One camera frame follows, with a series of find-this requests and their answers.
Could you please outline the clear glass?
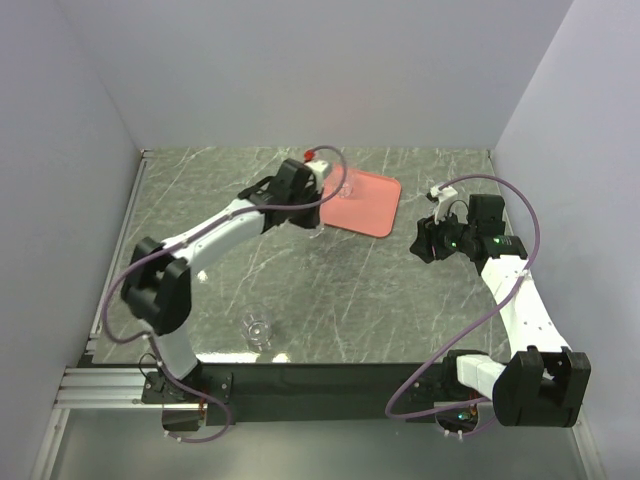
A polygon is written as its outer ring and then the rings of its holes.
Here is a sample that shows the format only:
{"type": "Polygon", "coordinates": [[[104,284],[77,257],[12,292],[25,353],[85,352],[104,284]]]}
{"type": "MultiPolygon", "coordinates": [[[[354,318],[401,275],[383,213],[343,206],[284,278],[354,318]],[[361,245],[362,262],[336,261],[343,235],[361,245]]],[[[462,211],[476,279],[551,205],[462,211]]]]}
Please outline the clear glass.
{"type": "Polygon", "coordinates": [[[336,174],[336,185],[340,187],[337,197],[348,198],[352,195],[355,187],[355,173],[348,170],[346,173],[340,171],[336,174]]]}
{"type": "Polygon", "coordinates": [[[325,225],[323,223],[319,223],[315,228],[310,229],[308,236],[310,239],[318,238],[325,230],[325,225]]]}
{"type": "Polygon", "coordinates": [[[270,347],[273,321],[269,310],[262,304],[248,304],[240,316],[241,333],[248,345],[257,350],[270,347]]]}

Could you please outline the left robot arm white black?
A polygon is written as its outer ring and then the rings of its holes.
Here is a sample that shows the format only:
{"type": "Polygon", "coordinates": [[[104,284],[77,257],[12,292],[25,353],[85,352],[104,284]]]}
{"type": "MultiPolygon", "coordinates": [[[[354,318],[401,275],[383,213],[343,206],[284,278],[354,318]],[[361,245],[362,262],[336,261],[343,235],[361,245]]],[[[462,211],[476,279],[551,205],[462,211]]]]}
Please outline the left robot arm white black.
{"type": "Polygon", "coordinates": [[[127,275],[121,299],[151,330],[151,339],[169,370],[165,388],[177,401],[193,400],[208,388],[188,338],[192,278],[242,242],[289,222],[303,229],[320,224],[320,207],[292,210],[292,205],[322,198],[332,167],[325,160],[285,160],[273,176],[245,188],[224,210],[174,237],[157,242],[146,237],[136,245],[132,262],[167,247],[177,249],[127,275]],[[249,207],[285,205],[286,210],[251,211],[249,207]]]}

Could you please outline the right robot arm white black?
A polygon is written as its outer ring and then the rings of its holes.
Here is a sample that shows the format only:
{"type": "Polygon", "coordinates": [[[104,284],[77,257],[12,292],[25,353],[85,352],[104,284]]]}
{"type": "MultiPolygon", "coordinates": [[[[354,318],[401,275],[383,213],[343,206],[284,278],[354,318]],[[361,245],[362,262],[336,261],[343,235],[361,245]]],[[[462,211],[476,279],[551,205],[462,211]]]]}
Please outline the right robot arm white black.
{"type": "Polygon", "coordinates": [[[500,307],[511,353],[502,364],[482,353],[449,352],[443,360],[441,390],[452,399],[475,390],[492,401],[503,426],[574,426],[591,364],[585,353],[569,347],[553,324],[527,270],[521,239],[505,232],[504,199],[472,195],[467,217],[460,221],[452,211],[458,199],[454,188],[433,188],[427,197],[435,208],[418,221],[411,253],[426,263],[465,255],[500,307]]]}

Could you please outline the pink plastic tray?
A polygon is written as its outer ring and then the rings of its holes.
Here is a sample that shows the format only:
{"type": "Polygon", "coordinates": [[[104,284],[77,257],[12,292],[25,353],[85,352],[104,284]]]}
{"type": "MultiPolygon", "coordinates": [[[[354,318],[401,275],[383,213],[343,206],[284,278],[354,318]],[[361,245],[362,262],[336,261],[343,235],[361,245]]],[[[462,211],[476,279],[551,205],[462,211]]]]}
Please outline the pink plastic tray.
{"type": "Polygon", "coordinates": [[[398,180],[354,168],[355,187],[348,198],[337,195],[320,207],[323,224],[374,238],[387,237],[402,192],[398,180]]]}

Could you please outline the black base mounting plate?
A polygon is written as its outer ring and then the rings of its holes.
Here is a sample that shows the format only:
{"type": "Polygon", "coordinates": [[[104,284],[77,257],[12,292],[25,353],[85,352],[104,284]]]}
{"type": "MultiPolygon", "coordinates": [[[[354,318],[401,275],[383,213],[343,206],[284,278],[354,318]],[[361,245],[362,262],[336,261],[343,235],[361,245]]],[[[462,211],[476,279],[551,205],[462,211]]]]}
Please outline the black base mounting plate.
{"type": "MultiPolygon", "coordinates": [[[[199,384],[191,388],[221,400],[233,422],[370,420],[385,418],[393,393],[420,366],[417,363],[203,364],[199,384]]],[[[147,405],[178,405],[201,402],[180,391],[164,374],[151,371],[142,390],[147,405]]],[[[480,397],[455,379],[450,366],[437,363],[395,403],[393,412],[409,413],[480,397]]]]}

